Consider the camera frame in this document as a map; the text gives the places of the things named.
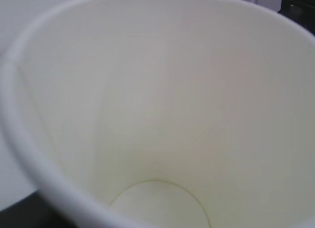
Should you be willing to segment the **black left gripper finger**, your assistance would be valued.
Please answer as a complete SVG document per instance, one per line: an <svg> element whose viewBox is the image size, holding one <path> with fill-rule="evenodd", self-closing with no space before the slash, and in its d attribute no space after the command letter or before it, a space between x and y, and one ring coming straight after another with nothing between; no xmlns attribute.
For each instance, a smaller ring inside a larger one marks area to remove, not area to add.
<svg viewBox="0 0 315 228"><path fill-rule="evenodd" d="M69 221L35 192L0 212L2 228L67 228Z"/></svg>

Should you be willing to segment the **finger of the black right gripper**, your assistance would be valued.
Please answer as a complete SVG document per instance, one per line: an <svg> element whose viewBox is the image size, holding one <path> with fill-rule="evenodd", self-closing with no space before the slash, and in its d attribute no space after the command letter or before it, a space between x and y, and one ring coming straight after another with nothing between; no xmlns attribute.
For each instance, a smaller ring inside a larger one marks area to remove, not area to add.
<svg viewBox="0 0 315 228"><path fill-rule="evenodd" d="M281 0L278 13L315 35L315 0Z"/></svg>

